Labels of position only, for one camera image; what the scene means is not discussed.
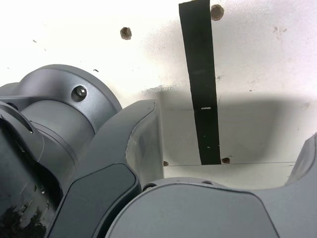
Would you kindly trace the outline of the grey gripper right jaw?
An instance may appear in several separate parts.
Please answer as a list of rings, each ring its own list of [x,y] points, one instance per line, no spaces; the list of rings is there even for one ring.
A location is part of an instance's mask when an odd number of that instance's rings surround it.
[[[284,186],[242,190],[162,183],[129,202],[108,238],[314,238],[317,138],[307,139]]]

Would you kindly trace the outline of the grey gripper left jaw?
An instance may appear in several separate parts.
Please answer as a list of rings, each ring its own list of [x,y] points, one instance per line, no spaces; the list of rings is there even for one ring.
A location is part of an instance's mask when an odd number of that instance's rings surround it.
[[[163,178],[159,107],[137,101],[97,132],[76,169],[51,238],[103,238],[143,187]]]

